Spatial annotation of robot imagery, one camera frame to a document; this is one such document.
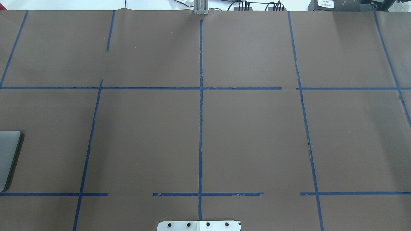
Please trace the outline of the grey closed laptop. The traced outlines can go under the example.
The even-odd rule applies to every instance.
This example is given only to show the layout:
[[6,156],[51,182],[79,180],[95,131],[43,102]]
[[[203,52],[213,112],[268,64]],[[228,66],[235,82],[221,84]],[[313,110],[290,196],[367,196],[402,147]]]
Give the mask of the grey closed laptop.
[[0,191],[9,184],[12,169],[19,149],[21,131],[0,131]]

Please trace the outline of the black equipment box with label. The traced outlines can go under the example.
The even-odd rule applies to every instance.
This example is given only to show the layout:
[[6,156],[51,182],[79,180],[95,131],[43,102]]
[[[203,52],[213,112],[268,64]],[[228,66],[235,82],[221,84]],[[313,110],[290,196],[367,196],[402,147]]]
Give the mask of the black equipment box with label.
[[307,10],[309,12],[369,12],[376,10],[376,5],[368,0],[311,0]]

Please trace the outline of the grey aluminium mounting post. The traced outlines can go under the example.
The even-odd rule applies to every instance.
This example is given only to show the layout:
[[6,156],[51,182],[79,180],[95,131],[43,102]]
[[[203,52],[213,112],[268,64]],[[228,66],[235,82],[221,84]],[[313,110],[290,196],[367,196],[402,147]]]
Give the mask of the grey aluminium mounting post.
[[207,15],[209,13],[208,0],[194,0],[193,12],[195,15]]

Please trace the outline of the white metal base plate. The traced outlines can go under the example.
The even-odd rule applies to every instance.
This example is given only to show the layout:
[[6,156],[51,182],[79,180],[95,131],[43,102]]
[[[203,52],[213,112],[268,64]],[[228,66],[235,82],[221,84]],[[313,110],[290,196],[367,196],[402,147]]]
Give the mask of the white metal base plate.
[[157,225],[157,231],[241,231],[240,221],[163,221]]

